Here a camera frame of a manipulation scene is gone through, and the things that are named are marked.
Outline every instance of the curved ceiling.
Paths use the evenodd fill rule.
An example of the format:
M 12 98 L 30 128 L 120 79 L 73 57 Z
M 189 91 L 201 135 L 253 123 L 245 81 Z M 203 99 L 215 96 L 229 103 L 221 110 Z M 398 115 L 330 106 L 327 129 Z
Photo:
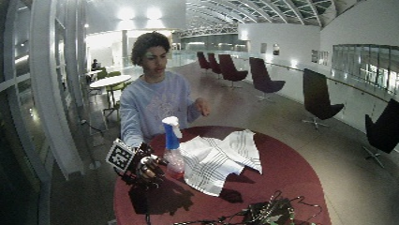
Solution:
M 187 29 L 238 23 L 294 23 L 324 27 L 363 0 L 187 0 Z

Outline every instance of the sleeve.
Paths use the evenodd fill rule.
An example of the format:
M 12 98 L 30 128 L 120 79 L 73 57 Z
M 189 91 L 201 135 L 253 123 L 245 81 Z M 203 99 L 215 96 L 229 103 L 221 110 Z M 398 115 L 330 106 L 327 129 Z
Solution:
M 140 126 L 140 114 L 136 108 L 132 93 L 124 92 L 121 96 L 121 139 L 130 147 L 138 147 L 144 141 L 144 135 Z
M 197 110 L 194 101 L 190 99 L 190 84 L 189 84 L 186 79 L 185 79 L 185 86 L 186 86 L 186 90 L 187 90 L 187 98 L 186 98 L 186 101 L 187 101 L 187 122 L 191 123 L 199 117 L 201 112 Z

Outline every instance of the floor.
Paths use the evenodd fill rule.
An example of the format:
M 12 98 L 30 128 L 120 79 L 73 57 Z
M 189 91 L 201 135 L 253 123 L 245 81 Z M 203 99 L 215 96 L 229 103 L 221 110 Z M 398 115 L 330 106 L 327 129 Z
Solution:
M 242 88 L 222 87 L 230 83 L 205 72 L 197 62 L 170 70 L 187 77 L 191 98 L 206 98 L 211 106 L 210 116 L 197 119 L 191 126 L 249 128 L 286 143 L 304 157 L 322 181 L 332 225 L 399 224 L 398 152 L 380 156 L 383 169 L 372 160 L 364 160 L 366 134 L 340 121 L 330 119 L 324 121 L 330 127 L 315 130 L 311 124 L 302 123 L 310 115 L 291 99 L 273 94 L 274 103 L 259 102 L 255 96 L 262 93 L 249 82 L 238 83 Z M 136 70 L 122 73 L 137 77 Z M 86 124 L 81 133 L 73 133 L 81 146 L 85 174 L 65 181 L 57 166 L 53 167 L 50 225 L 114 224 L 112 198 L 117 175 L 105 156 L 120 131 L 116 112 L 108 120 L 101 114 L 105 96 L 90 97 L 82 112 L 89 124 L 105 130 L 104 136 Z

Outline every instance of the white table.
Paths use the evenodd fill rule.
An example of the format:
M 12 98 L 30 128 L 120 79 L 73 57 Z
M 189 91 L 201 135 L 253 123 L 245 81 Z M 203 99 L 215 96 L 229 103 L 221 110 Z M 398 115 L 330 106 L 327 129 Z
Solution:
M 101 72 L 101 71 L 102 71 L 102 70 L 98 69 L 98 70 L 86 72 L 86 76 L 89 76 L 89 78 L 90 78 L 92 81 L 97 81 L 97 73 Z
M 106 86 L 109 86 L 109 88 L 110 88 L 112 106 L 109 105 L 109 107 L 102 110 L 102 112 L 110 111 L 110 113 L 108 114 L 106 117 L 109 117 L 109 115 L 116 110 L 112 86 L 118 84 L 118 83 L 122 83 L 122 82 L 128 81 L 130 78 L 132 78 L 130 75 L 120 75 L 120 76 L 114 76 L 114 77 L 108 77 L 105 79 L 100 79 L 97 82 L 93 82 L 93 83 L 89 84 L 89 88 L 100 88 L 100 87 L 106 87 Z

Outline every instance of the white cloth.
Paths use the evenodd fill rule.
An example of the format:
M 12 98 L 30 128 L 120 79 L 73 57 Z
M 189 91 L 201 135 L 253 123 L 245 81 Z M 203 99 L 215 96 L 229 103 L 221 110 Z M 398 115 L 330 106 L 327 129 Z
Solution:
M 235 131 L 218 140 L 193 138 L 179 145 L 185 158 L 185 181 L 203 193 L 218 196 L 230 173 L 239 174 L 245 166 L 262 173 L 259 152 L 250 130 Z

